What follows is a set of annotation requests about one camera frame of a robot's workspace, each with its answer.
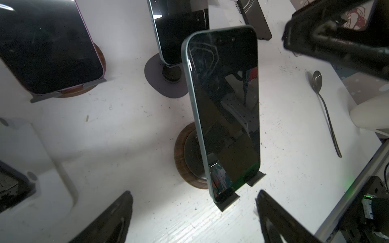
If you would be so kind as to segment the dark metal spoon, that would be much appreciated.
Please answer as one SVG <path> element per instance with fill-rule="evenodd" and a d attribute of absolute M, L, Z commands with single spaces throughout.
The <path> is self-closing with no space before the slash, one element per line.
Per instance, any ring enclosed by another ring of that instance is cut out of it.
<path fill-rule="evenodd" d="M 331 139 L 332 139 L 335 151 L 337 153 L 337 156 L 339 158 L 342 158 L 342 154 L 341 154 L 339 145 L 338 145 L 337 140 L 336 140 L 335 132 L 334 132 L 334 129 L 332 126 L 332 122 L 331 122 L 331 118 L 329 115 L 327 105 L 326 105 L 325 100 L 323 99 L 322 95 L 320 94 L 320 91 L 322 89 L 322 85 L 323 85 L 322 74 L 318 70 L 316 70 L 316 71 L 314 71 L 313 76 L 312 76 L 311 86 L 312 86 L 312 89 L 315 91 L 315 93 L 318 95 L 319 99 L 321 100 L 321 102 L 324 106 L 324 110 L 325 110 L 325 113 L 327 116 L 329 131 L 330 131 L 330 135 L 331 135 Z"/>

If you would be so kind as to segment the white mug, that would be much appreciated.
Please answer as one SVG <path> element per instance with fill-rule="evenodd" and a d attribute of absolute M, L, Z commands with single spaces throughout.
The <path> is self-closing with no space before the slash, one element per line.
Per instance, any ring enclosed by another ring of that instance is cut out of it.
<path fill-rule="evenodd" d="M 349 112 L 355 126 L 389 136 L 389 93 L 369 99 Z"/>

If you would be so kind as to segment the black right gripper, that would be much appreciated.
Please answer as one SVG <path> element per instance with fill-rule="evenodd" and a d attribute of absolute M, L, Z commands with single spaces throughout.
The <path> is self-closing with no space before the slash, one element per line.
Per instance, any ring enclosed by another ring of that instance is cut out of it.
<path fill-rule="evenodd" d="M 374 1 L 364 28 L 340 25 L 341 15 L 364 1 L 313 1 L 287 22 L 284 48 L 389 79 L 389 2 Z"/>

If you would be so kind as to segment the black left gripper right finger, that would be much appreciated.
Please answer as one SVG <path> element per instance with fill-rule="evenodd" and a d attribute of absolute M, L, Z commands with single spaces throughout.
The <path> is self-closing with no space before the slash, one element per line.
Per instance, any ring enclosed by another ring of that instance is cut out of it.
<path fill-rule="evenodd" d="M 265 190 L 256 198 L 261 231 L 266 243 L 319 243 L 293 216 Z"/>

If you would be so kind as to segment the round wooden phone stand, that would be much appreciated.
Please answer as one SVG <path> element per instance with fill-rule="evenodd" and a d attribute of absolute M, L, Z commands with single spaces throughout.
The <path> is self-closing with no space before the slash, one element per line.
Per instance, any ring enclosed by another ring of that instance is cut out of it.
<path fill-rule="evenodd" d="M 213 154 L 208 155 L 210 178 L 206 177 L 194 122 L 179 133 L 174 147 L 174 160 L 183 180 L 193 187 L 209 190 L 214 203 L 222 212 L 239 198 L 232 180 Z"/>

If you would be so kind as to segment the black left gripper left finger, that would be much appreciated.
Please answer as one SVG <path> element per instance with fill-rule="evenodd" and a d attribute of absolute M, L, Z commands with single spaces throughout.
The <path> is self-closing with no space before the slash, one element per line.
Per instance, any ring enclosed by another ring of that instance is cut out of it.
<path fill-rule="evenodd" d="M 71 242 L 124 243 L 132 212 L 133 196 L 130 191 L 125 191 Z"/>

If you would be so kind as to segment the white left phone stand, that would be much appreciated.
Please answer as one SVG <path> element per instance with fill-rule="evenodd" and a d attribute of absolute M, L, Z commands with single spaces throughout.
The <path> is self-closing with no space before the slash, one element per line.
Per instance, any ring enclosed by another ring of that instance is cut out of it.
<path fill-rule="evenodd" d="M 56 227 L 69 216 L 78 197 L 30 122 L 1 118 L 1 161 L 24 174 L 36 189 L 1 213 L 1 242 L 54 242 Z"/>

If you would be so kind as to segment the black phone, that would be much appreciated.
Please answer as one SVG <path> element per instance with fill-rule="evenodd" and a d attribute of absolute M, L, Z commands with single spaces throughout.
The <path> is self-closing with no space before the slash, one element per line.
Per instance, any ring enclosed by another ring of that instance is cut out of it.
<path fill-rule="evenodd" d="M 35 184 L 1 161 L 1 213 L 35 194 Z"/>
<path fill-rule="evenodd" d="M 1 59 L 37 95 L 104 75 L 76 1 L 1 1 Z"/>
<path fill-rule="evenodd" d="M 208 1 L 148 1 L 160 59 L 167 66 L 181 61 L 181 45 L 192 33 L 209 29 Z"/>
<path fill-rule="evenodd" d="M 237 4 L 246 25 L 254 28 L 257 39 L 271 40 L 272 34 L 258 0 L 238 0 Z"/>

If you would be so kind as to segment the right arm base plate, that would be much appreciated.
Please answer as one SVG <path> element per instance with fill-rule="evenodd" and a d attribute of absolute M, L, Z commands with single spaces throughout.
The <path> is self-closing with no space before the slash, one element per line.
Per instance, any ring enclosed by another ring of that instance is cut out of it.
<path fill-rule="evenodd" d="M 389 241 L 389 193 L 377 176 L 372 176 L 343 215 L 339 229 L 347 243 Z"/>

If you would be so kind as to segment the green phone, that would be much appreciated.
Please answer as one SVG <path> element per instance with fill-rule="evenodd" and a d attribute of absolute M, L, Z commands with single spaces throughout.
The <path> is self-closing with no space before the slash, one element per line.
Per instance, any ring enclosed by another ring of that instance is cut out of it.
<path fill-rule="evenodd" d="M 181 59 L 209 192 L 221 204 L 260 168 L 256 32 L 249 25 L 195 32 Z"/>

